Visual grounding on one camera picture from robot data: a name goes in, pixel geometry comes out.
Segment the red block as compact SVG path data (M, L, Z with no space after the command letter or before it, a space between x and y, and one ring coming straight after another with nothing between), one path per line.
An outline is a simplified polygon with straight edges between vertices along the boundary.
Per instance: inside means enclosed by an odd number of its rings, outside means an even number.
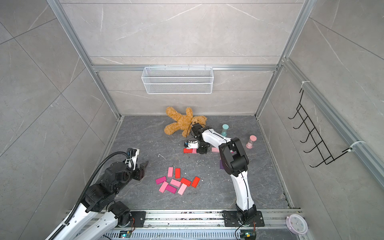
M199 177L195 177L193 182L191 183L191 187L193 188L196 188L199 184L199 181L200 181L200 178Z
M191 181L189 181L188 179L185 179L185 178L181 178L181 183L186 185L187 187L189 187L191 185Z
M175 178L180 179L181 178L181 169L175 168Z
M193 149L184 149L183 153L184 154L192 154L194 152Z

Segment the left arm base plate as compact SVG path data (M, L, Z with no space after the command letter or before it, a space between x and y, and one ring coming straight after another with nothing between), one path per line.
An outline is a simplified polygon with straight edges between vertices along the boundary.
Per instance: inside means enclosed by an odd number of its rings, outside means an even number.
M129 214L124 214L119 226L122 228L142 228L146 220L146 214L147 212L145 211L133 211Z

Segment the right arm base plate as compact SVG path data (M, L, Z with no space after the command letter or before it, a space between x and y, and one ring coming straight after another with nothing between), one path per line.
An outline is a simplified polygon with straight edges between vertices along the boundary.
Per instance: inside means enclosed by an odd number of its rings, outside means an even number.
M261 211L222 211L226 227L255 226L264 227L265 222Z

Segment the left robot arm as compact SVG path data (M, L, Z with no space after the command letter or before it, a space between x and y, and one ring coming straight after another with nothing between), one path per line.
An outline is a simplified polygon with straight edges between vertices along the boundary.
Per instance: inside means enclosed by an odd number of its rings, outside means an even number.
M47 237L48 240L98 240L115 227L131 227L145 219L144 212L138 217L116 195L131 180L140 181L149 162L134 170L124 162L115 162L108 167L98 181L87 187L70 214Z

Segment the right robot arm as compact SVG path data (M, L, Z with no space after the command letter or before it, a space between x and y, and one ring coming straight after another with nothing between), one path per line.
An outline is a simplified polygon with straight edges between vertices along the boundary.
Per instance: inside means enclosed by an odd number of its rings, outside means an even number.
M192 125L191 130L197 140L199 154L205 154L209 146L219 150L223 168L234 184L237 218L240 223L245 223L257 209L248 184L249 159L240 139L227 138L211 127L203 127L201 124Z

